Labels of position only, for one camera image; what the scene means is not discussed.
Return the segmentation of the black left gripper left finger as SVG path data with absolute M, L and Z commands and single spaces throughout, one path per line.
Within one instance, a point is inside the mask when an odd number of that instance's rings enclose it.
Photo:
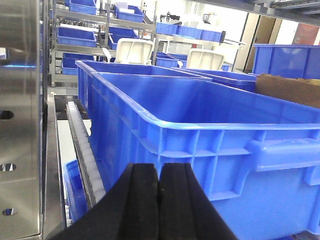
M 156 240 L 158 175 L 153 164 L 130 163 L 106 195 L 55 240 Z

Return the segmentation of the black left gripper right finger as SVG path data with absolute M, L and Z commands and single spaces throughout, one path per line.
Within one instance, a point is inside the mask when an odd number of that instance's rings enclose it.
M 166 163 L 159 179 L 161 240 L 235 240 L 189 163 Z

